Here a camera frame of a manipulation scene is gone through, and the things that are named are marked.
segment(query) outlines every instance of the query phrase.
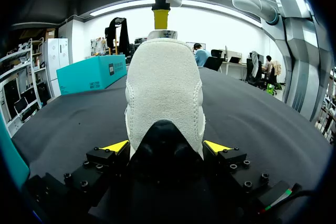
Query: person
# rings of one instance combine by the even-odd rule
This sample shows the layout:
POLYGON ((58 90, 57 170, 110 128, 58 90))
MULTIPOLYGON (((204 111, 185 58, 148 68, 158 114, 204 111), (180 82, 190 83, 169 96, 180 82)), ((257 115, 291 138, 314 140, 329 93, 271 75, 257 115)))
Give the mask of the person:
POLYGON ((196 50, 195 59, 196 59, 197 65, 199 67, 204 66, 206 60, 211 56, 211 54, 205 49, 203 49, 200 43, 194 44, 194 50, 196 50))
POLYGON ((266 64, 265 67, 262 67, 262 70, 267 73, 267 76, 271 73, 272 65, 271 65, 272 57, 270 55, 266 56, 266 64))

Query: cable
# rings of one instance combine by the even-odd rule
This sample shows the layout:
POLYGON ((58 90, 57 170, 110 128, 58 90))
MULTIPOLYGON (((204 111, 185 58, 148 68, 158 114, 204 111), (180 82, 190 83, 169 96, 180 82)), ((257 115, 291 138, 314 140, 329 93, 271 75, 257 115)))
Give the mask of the cable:
POLYGON ((283 206, 284 204, 296 199, 296 198, 299 198, 299 197, 303 197, 303 196, 313 196, 314 195, 314 192, 311 191, 311 190, 303 190, 303 191, 299 191, 298 193, 292 195, 292 196, 289 196, 285 199, 283 199, 282 201, 280 201, 279 203, 277 203, 276 205, 274 205, 273 207, 271 207, 269 210, 266 210, 266 211, 262 211, 261 214, 265 214, 265 213, 271 213, 271 212, 274 212, 276 211, 279 207, 283 206))

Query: black table surface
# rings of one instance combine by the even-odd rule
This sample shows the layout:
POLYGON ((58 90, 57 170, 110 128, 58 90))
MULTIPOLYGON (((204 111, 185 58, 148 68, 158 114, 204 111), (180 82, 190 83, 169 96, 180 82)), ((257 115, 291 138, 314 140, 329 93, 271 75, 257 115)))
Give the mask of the black table surface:
MULTIPOLYGON (((284 180, 315 189, 331 146, 314 125, 258 88, 209 69, 199 71, 206 117, 204 139, 247 152, 252 165, 270 174, 271 185, 284 180)), ((30 176, 49 172, 63 181, 63 174, 80 166, 93 147, 128 139, 125 81, 123 77, 105 90, 60 96, 28 120, 13 142, 29 164, 30 176)), ((295 200, 284 220, 305 200, 295 200)), ((90 212, 107 218, 106 206, 102 206, 106 202, 108 199, 90 212)))

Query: ceiling light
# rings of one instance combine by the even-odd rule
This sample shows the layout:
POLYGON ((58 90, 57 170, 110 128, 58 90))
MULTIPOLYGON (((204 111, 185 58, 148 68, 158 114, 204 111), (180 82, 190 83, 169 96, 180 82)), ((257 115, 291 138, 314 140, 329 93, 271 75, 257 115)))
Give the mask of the ceiling light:
POLYGON ((112 5, 100 10, 97 10, 95 12, 90 13, 91 16, 98 16, 103 13, 108 13, 116 10, 120 10, 126 7, 140 7, 142 5, 150 5, 155 4, 155 0, 137 0, 137 1, 131 1, 131 2, 125 2, 118 5, 112 5))
MULTIPOLYGON (((124 2, 121 4, 117 4, 117 5, 112 5, 100 10, 97 10, 95 12, 90 13, 91 16, 98 16, 101 15, 103 13, 108 13, 108 12, 112 12, 112 11, 117 11, 126 7, 141 7, 143 5, 150 5, 150 4, 155 4, 155 0, 137 0, 137 1, 130 1, 130 2, 124 2)), ((244 21, 247 21, 257 27, 262 28, 262 25, 260 22, 256 21, 255 19, 252 19, 248 16, 246 16, 243 13, 237 12, 235 10, 231 10, 229 8, 226 7, 222 7, 219 5, 213 5, 213 4, 208 4, 208 3, 204 3, 204 2, 199 2, 199 1, 193 1, 193 0, 183 0, 182 1, 182 5, 183 6, 192 6, 192 7, 201 7, 204 9, 208 9, 208 10, 214 10, 216 12, 220 12, 223 14, 229 14, 231 16, 234 17, 238 17, 240 19, 243 19, 244 21)))

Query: screw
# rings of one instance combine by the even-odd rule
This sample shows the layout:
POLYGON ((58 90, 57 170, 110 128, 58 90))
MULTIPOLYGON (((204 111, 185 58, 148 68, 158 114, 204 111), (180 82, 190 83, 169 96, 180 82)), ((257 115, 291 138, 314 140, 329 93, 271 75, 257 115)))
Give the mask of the screw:
POLYGON ((71 174, 70 173, 64 173, 64 179, 70 179, 71 174))
POLYGON ((267 173, 262 173, 261 175, 262 180, 268 180, 268 178, 269 178, 269 175, 267 173))
POLYGON ((97 168, 98 170, 101 170, 101 169, 103 168, 103 165, 98 164, 98 165, 96 165, 96 168, 97 168))
POLYGON ((235 169, 237 169, 237 167, 238 167, 238 166, 237 166, 237 165, 235 165, 235 164, 231 164, 231 165, 230 165, 230 169, 232 169, 232 170, 235 170, 235 169))
POLYGON ((244 182, 244 187, 250 189, 252 187, 252 182, 251 181, 245 181, 244 182))
POLYGON ((244 160, 243 163, 244 163, 245 167, 248 167, 248 166, 250 166, 251 162, 249 160, 244 160))
POLYGON ((82 188, 86 188, 86 187, 89 186, 89 182, 87 182, 86 180, 83 180, 83 181, 80 182, 80 186, 81 186, 82 188))
POLYGON ((90 164, 90 162, 89 162, 89 161, 87 161, 87 160, 83 162, 83 166, 84 166, 84 167, 88 167, 88 166, 89 166, 89 164, 90 164))

